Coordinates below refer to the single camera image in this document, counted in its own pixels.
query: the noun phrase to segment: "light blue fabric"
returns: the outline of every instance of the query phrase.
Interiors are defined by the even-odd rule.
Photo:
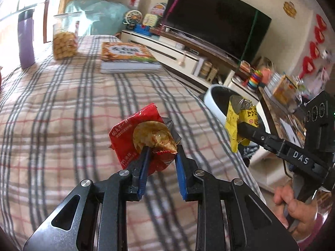
[[[125,29],[122,23],[129,8],[121,3],[104,0],[73,0],[65,12],[84,12],[80,17],[79,36],[115,35]]]

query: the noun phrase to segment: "drawer handle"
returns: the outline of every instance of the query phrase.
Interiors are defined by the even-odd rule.
[[[173,59],[173,60],[177,60],[176,58],[174,58],[173,56],[170,56],[170,55],[168,55],[168,54],[165,54],[165,53],[163,53],[163,52],[161,52],[161,51],[158,51],[158,50],[156,50],[156,49],[154,49],[154,48],[151,48],[151,47],[149,47],[149,46],[146,46],[145,44],[142,44],[142,43],[139,43],[139,42],[136,42],[136,41],[133,41],[133,40],[130,40],[130,42],[131,43],[135,43],[135,44],[141,44],[141,45],[144,45],[145,47],[147,47],[149,50],[151,50],[151,51],[154,51],[154,52],[156,52],[156,53],[159,53],[159,54],[161,54],[161,55],[164,55],[164,56],[166,56],[166,57],[168,57],[168,58],[171,58],[171,59]]]

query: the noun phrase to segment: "red heart decoration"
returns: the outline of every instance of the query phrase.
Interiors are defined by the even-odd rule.
[[[317,59],[320,57],[319,48],[316,46],[315,42],[311,41],[309,44],[309,50],[311,52],[312,59]]]
[[[305,74],[310,74],[312,72],[315,71],[315,66],[314,66],[314,63],[313,63],[313,59],[306,56],[304,57],[304,60],[303,60],[303,71],[302,73],[299,75],[299,78],[303,78]]]
[[[322,34],[322,31],[320,28],[317,26],[314,28],[314,34],[315,34],[315,39],[317,40],[318,43],[324,43],[325,42],[325,36]]]
[[[318,22],[321,31],[325,31],[327,29],[327,24],[319,14],[316,15],[316,21]]]

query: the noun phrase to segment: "flat screen tv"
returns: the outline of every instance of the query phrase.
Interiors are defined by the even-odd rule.
[[[165,14],[174,1],[168,1]],[[271,18],[241,0],[178,0],[164,25],[251,62],[270,23]]]

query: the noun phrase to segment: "white drawer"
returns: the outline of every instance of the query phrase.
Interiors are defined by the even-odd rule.
[[[169,67],[184,73],[186,75],[192,74],[198,61],[191,56],[185,58],[185,65],[183,67],[179,66],[184,58],[183,51],[176,51],[171,48],[165,47],[157,42],[138,37],[136,35],[130,35],[127,33],[122,33],[121,40],[123,42],[139,43],[148,47],[152,55],[161,63],[168,65]]]

